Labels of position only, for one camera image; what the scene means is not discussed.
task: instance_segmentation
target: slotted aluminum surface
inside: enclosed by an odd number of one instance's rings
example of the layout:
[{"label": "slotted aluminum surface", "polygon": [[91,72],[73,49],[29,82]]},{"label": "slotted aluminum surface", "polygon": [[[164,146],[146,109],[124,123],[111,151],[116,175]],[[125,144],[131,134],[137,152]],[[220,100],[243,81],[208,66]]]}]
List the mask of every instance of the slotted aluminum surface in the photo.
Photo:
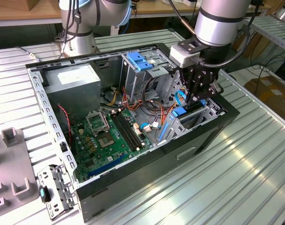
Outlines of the slotted aluminum surface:
[{"label": "slotted aluminum surface", "polygon": [[[247,24],[249,20],[250,19],[244,20],[244,23]],[[271,15],[259,16],[255,17],[251,29],[285,49],[285,22]]]},{"label": "slotted aluminum surface", "polygon": [[[102,51],[181,37],[168,30],[97,38]],[[26,47],[43,60],[56,45]],[[0,50],[0,130],[22,129],[34,173],[58,163],[18,49]],[[93,218],[88,224],[281,224],[285,220],[285,123],[221,74],[223,96],[239,111],[210,147],[164,177]],[[2,217],[0,224],[51,224],[40,199]],[[74,209],[53,224],[82,224]]]}]

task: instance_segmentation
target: green circuit board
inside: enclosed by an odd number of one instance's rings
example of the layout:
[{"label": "green circuit board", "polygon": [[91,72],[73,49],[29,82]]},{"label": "green circuit board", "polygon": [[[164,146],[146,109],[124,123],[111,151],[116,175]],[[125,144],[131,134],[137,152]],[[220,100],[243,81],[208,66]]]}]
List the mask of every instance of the green circuit board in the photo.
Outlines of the green circuit board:
[{"label": "green circuit board", "polygon": [[[130,112],[124,110],[121,114],[127,120],[129,127],[134,130],[133,123],[135,121]],[[92,173],[93,175],[101,173],[153,147],[149,139],[143,135],[143,138],[138,136],[138,139],[145,145],[139,150],[130,149],[114,124],[111,115],[108,114],[105,117],[110,127],[109,131],[100,133],[97,136],[93,135],[87,120],[71,127],[75,135],[75,150],[72,151],[77,162],[75,175],[79,182],[89,179]],[[93,118],[93,120],[90,119],[90,123],[95,127],[103,125],[98,117]]]}]

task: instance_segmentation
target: ram slot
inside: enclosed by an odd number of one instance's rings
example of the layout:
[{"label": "ram slot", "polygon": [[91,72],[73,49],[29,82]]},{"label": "ram slot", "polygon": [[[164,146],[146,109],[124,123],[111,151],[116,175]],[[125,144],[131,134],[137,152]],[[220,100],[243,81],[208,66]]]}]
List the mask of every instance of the ram slot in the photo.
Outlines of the ram slot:
[{"label": "ram slot", "polygon": [[134,133],[134,131],[131,129],[131,127],[130,127],[129,123],[126,121],[126,119],[121,114],[119,114],[117,117],[120,120],[120,122],[123,124],[123,127],[126,128],[126,130],[128,131],[129,135],[131,135],[131,138],[133,139],[133,141],[135,142],[137,147],[141,148],[142,144],[141,144],[140,140],[138,139],[138,137]]},{"label": "ram slot", "polygon": [[120,123],[120,121],[117,119],[115,115],[112,116],[112,120],[115,126],[117,127],[117,129],[119,130],[119,132],[122,134],[123,138],[126,140],[130,149],[135,150],[136,149],[135,143],[131,140],[131,137],[127,134],[127,132],[123,128],[123,125]]}]

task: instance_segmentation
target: cardboard box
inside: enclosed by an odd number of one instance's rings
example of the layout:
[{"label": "cardboard box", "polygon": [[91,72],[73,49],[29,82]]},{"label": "cardboard box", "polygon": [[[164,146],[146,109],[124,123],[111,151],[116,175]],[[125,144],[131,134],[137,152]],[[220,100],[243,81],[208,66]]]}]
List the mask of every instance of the cardboard box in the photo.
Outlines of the cardboard box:
[{"label": "cardboard box", "polygon": [[39,0],[0,0],[1,7],[30,11]]},{"label": "cardboard box", "polygon": [[[245,88],[254,94],[257,78],[245,84]],[[285,120],[285,82],[273,76],[260,79],[256,93],[262,102]]]}]

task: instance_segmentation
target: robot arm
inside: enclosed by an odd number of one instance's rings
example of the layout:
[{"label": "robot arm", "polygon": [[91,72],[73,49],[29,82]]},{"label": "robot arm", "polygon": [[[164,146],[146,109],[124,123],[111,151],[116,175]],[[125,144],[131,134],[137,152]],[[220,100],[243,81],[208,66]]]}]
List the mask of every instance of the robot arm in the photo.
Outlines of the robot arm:
[{"label": "robot arm", "polygon": [[250,3],[256,5],[252,22],[262,1],[203,0],[195,30],[192,32],[193,37],[171,47],[170,58],[181,68],[188,107],[198,100],[213,97],[223,91],[217,83],[220,68],[237,59],[250,39],[251,23],[245,30],[247,41],[244,48],[235,57],[225,61]]},{"label": "robot arm", "polygon": [[131,16],[131,0],[60,0],[59,7],[68,56],[96,52],[92,27],[125,25]]}]

